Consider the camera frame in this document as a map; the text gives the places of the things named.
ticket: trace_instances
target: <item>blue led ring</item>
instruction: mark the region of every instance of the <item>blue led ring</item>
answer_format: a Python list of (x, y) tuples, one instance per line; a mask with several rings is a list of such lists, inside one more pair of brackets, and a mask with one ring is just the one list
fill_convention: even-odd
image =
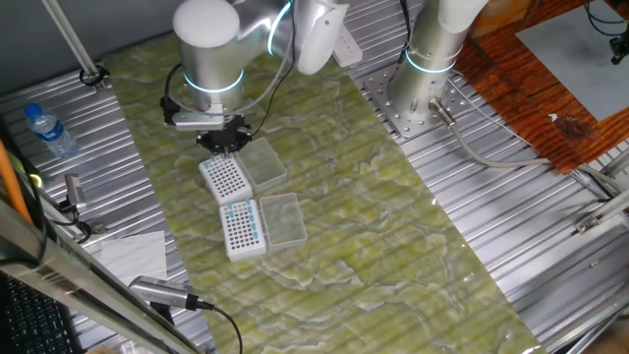
[(286, 3), (286, 5), (284, 5), (282, 10), (279, 12), (279, 14), (277, 14), (277, 17), (273, 21), (273, 25), (271, 25), (271, 32), (268, 34), (268, 41), (266, 42), (266, 50), (268, 50), (268, 54), (270, 55), (273, 55), (273, 36), (275, 35), (275, 31), (279, 26), (279, 22), (282, 21), (282, 18), (284, 17), (288, 9), (291, 8), (291, 2), (292, 1), (289, 1)]
[(409, 56), (409, 51), (406, 50), (406, 59), (409, 61), (409, 63), (411, 63), (411, 65), (413, 65), (413, 67), (415, 69), (421, 70), (425, 73), (429, 73), (429, 74), (440, 74), (440, 73), (445, 73), (446, 71), (452, 69), (454, 67), (454, 64), (456, 64), (456, 60), (454, 61), (454, 63), (452, 63), (452, 65), (450, 65), (449, 67), (445, 68), (445, 69), (441, 69), (441, 70), (430, 70), (430, 69), (425, 69), (422, 68), (421, 66), (415, 64), (415, 62), (413, 62), (413, 60), (411, 60), (411, 57)]
[(206, 92), (206, 93), (221, 93), (224, 91), (228, 91), (230, 89), (233, 89), (242, 79), (243, 76), (245, 76), (245, 71), (243, 70), (242, 72), (240, 72), (240, 76), (238, 77), (238, 79), (234, 82), (234, 84), (228, 86), (227, 88), (217, 88), (217, 89), (209, 89), (209, 88), (202, 88), (199, 87), (197, 85), (195, 85), (186, 74), (184, 74), (184, 79), (186, 79), (186, 82), (188, 83), (188, 85), (190, 85), (191, 87), (198, 89), (201, 92)]

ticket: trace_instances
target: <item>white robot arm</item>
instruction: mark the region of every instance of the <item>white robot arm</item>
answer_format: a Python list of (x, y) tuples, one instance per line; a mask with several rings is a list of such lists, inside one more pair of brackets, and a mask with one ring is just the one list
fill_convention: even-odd
[[(175, 114), (172, 123), (179, 130), (245, 134), (245, 67), (264, 53), (291, 60), (294, 15), (294, 65), (302, 74), (316, 73), (332, 54), (348, 6), (334, 0), (187, 0), (175, 12), (173, 27), (197, 112)], [(227, 121), (235, 127), (225, 127)], [(221, 138), (202, 145), (216, 152), (243, 146)]]
[[(173, 103), (166, 97), (162, 107), (167, 123), (178, 130), (200, 132), (198, 143), (212, 151), (242, 148), (251, 140), (244, 118), (247, 106), (241, 104), (244, 68), (268, 53), (283, 57), (283, 63), (294, 57), (302, 74), (316, 73), (332, 54), (343, 26), (349, 5), (339, 1), (184, 2), (175, 13), (174, 29), (195, 107), (168, 115), (166, 107)], [(410, 121), (430, 115), (429, 101), (443, 95), (468, 29), (486, 2), (427, 1), (415, 20), (406, 61), (388, 83), (389, 101), (402, 117)], [(293, 30), (295, 53), (291, 52)]]

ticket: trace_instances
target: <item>water bottle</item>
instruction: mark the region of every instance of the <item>water bottle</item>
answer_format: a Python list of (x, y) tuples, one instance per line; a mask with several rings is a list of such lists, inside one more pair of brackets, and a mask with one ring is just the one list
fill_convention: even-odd
[(54, 113), (43, 111), (38, 104), (31, 103), (24, 109), (29, 118), (29, 128), (46, 143), (59, 158), (72, 157), (79, 152), (77, 141), (63, 128)]

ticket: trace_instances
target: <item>green marble mat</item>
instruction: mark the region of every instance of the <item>green marble mat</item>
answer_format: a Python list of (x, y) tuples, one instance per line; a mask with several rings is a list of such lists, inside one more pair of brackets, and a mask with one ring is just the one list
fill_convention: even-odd
[[(169, 35), (105, 64), (190, 279), (234, 316), (246, 353), (543, 352), (333, 61), (315, 76), (291, 74), (259, 135), (289, 177), (255, 198), (297, 193), (308, 241), (229, 262), (197, 170), (208, 153), (194, 133), (163, 127), (157, 107), (178, 61)], [(248, 67), (246, 96), (278, 65), (262, 57)], [(248, 119), (256, 127), (259, 115)], [(220, 353), (236, 353), (231, 325), (206, 318)]]

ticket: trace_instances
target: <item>transparent plastic lid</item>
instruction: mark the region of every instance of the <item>transparent plastic lid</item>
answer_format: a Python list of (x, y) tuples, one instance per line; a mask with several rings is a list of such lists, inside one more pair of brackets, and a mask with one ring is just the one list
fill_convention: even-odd
[(269, 251), (299, 246), (306, 242), (308, 235), (296, 194), (261, 198), (259, 206)]
[(247, 179), (256, 192), (286, 181), (286, 167), (266, 138), (247, 144), (238, 152), (236, 158), (239, 159)]

